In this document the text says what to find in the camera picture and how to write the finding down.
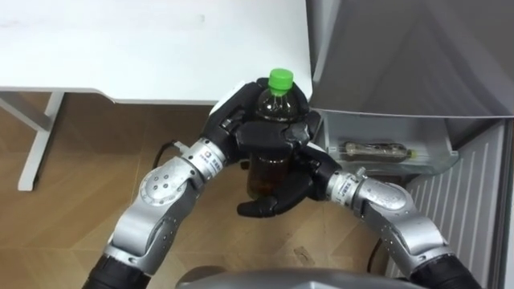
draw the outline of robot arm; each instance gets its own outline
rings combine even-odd
[[[190,148],[176,143],[180,157],[149,172],[133,204],[121,215],[104,253],[84,284],[87,289],[146,288],[162,264],[178,227],[201,196],[205,184],[224,167],[248,158],[250,151],[293,151],[305,146],[320,116],[300,104],[307,117],[297,124],[252,121],[253,105],[267,87],[258,79],[235,89],[211,112],[200,139]],[[294,85],[293,93],[301,90]],[[256,137],[265,133],[268,138]],[[277,214],[300,200],[269,204]]]
[[[364,169],[355,174],[345,172],[315,145],[303,149],[296,162],[310,171],[317,183],[312,198],[326,198],[351,209],[382,239],[390,257],[411,282],[438,289],[480,288],[437,226],[418,212],[402,187],[368,178]]]
[[[250,152],[275,150],[295,152],[291,173],[271,196],[240,204],[239,214],[272,217],[305,197],[334,201],[380,235],[414,283],[438,289],[479,288],[404,189],[367,178],[364,171],[346,173],[325,152],[308,145],[320,116],[308,111],[307,101],[302,105],[308,114],[297,124],[253,121],[253,104],[265,84],[265,79],[245,84],[216,105],[200,139],[190,148],[177,144],[182,155],[145,176],[84,288],[146,288],[205,184],[224,167],[247,159]],[[293,93],[301,91],[295,86]]]

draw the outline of plastic bottle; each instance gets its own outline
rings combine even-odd
[[[291,123],[301,117],[298,99],[291,93],[292,85],[291,71],[273,69],[268,80],[268,89],[257,101],[255,117],[258,120],[280,123]],[[264,154],[252,154],[247,182],[248,195],[256,199],[270,194],[287,176],[290,159],[291,156],[277,159]]]

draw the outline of metal panel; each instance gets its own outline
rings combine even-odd
[[[503,141],[501,123],[462,147],[453,168],[418,177],[407,186],[419,210],[439,227],[483,287],[492,254]],[[388,276],[395,276],[394,268],[390,260]]]
[[[400,116],[514,115],[514,2],[342,2],[315,108]]]

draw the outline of black cable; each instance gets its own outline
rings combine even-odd
[[[375,244],[375,247],[371,250],[371,254],[369,255],[368,259],[368,266],[366,267],[366,272],[371,273],[371,266],[373,265],[373,260],[375,259],[375,255],[378,252],[378,249],[380,248],[380,245],[382,244],[382,239],[378,239],[377,243]]]
[[[176,140],[172,140],[170,142],[167,142],[165,144],[163,144],[161,146],[161,148],[159,149],[159,151],[157,152],[157,155],[155,156],[155,159],[153,159],[153,165],[152,165],[152,169],[155,169],[158,165],[159,165],[159,161],[161,160],[161,157],[162,157],[162,153],[166,150],[166,149],[169,149],[171,148],[173,145],[175,145],[177,141]]]

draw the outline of refrigerator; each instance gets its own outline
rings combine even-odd
[[[513,288],[514,2],[306,3],[316,143],[344,168],[399,177],[482,287]],[[347,142],[415,157],[349,161]],[[401,275],[392,260],[386,275]]]

